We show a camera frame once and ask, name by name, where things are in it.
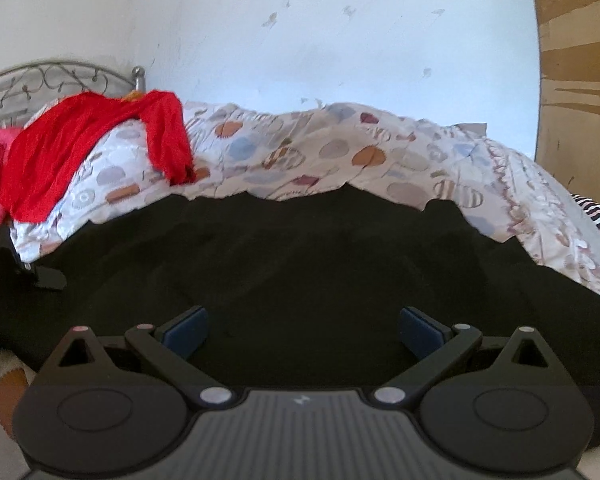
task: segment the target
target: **black device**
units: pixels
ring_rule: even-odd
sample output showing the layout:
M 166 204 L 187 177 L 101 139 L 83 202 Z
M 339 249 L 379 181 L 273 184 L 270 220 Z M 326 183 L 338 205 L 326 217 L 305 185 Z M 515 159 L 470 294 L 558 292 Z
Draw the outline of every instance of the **black device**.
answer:
M 66 278 L 60 270 L 23 263 L 13 246 L 9 227 L 3 224 L 0 225 L 0 286 L 63 290 Z
M 537 330 L 487 337 L 414 308 L 420 358 L 374 388 L 229 388 L 185 359 L 195 307 L 167 325 L 66 334 L 16 408 L 27 480 L 575 480 L 593 416 Z

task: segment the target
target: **bed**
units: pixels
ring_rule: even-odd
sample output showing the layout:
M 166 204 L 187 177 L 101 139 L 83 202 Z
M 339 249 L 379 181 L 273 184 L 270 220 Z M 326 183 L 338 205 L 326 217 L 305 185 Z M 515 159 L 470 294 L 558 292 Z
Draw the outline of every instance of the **bed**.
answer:
M 145 90 L 144 69 L 129 76 L 76 60 L 42 60 L 0 72 L 0 127 L 23 126 L 64 96 L 120 97 Z M 169 194 L 222 198 L 243 191 L 287 200 L 350 184 L 423 208 L 453 200 L 497 241 L 517 236 L 529 255 L 600 295 L 600 231 L 555 179 L 526 156 L 491 140 L 485 125 L 439 126 L 360 104 L 327 104 L 282 115 L 235 104 L 185 102 L 184 124 L 198 180 L 170 186 L 148 161 L 138 120 L 100 139 L 46 221 L 13 222 L 24 262 L 49 254 L 88 221 L 107 222 Z M 0 352 L 0 479 L 26 471 L 10 439 L 10 413 L 33 372 Z M 600 479 L 600 448 L 581 470 Z

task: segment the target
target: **bed sheet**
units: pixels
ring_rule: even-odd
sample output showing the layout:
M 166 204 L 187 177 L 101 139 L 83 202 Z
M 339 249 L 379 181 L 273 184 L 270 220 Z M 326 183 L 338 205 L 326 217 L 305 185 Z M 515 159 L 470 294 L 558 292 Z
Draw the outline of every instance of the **bed sheet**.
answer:
M 104 136 L 46 222 L 15 222 L 23 260 L 55 249 L 87 221 L 107 221 L 179 193 L 270 200 L 349 182 L 418 208 L 454 200 L 483 234 L 517 236 L 541 265 L 600 294 L 600 232 L 569 193 L 526 156 L 465 126 L 439 126 L 358 104 L 261 114 L 189 102 L 184 119 L 200 181 L 168 186 L 147 158 L 140 121 Z

